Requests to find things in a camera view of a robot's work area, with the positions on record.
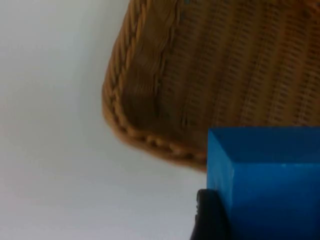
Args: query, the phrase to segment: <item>blue box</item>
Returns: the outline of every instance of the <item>blue box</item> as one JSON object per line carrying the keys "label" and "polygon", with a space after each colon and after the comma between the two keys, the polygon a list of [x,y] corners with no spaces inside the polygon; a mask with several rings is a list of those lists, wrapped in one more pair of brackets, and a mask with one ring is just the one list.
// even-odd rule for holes
{"label": "blue box", "polygon": [[207,188],[232,239],[320,240],[320,127],[210,129]]}

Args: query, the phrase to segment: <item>white surface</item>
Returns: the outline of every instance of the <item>white surface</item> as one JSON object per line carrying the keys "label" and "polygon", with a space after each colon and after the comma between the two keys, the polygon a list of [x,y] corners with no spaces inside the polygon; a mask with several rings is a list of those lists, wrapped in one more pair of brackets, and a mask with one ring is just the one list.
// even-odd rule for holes
{"label": "white surface", "polygon": [[122,145],[101,85],[128,0],[0,0],[0,239],[188,240],[204,174]]}

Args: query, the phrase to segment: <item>white wall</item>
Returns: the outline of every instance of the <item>white wall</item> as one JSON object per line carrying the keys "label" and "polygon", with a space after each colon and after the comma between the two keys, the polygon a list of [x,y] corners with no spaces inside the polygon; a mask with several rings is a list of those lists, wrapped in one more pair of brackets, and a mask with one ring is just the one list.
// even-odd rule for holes
{"label": "white wall", "polygon": [[187,240],[205,175],[112,135],[101,85],[128,0],[0,0],[0,239]]}

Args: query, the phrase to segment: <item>black object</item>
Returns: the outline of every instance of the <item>black object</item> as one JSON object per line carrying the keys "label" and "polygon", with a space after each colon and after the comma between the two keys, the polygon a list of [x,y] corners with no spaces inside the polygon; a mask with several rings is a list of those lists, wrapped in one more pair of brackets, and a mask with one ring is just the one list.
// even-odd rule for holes
{"label": "black object", "polygon": [[197,215],[190,240],[230,240],[230,226],[217,192],[201,189],[196,198]]}

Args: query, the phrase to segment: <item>woven basket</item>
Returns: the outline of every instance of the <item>woven basket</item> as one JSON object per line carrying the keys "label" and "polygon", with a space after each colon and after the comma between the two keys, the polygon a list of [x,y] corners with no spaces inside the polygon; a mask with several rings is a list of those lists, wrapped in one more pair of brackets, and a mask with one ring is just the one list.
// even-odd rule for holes
{"label": "woven basket", "polygon": [[131,0],[102,90],[127,143],[204,170],[214,126],[320,125],[314,0]]}

